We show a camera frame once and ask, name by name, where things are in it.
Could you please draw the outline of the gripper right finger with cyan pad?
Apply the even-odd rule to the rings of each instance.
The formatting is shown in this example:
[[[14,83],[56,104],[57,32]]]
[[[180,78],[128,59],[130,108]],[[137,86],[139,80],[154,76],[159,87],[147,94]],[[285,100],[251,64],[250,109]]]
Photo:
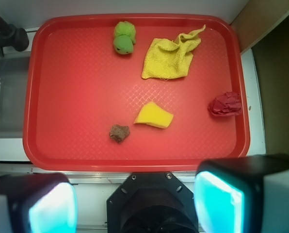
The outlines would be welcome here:
[[[289,155],[208,159],[194,180],[207,233],[289,233]]]

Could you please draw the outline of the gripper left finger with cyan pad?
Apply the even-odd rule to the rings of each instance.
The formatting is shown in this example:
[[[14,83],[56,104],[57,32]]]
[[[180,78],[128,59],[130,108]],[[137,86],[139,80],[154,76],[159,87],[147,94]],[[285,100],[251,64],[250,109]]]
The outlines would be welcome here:
[[[0,233],[74,233],[76,191],[62,173],[0,176]]]

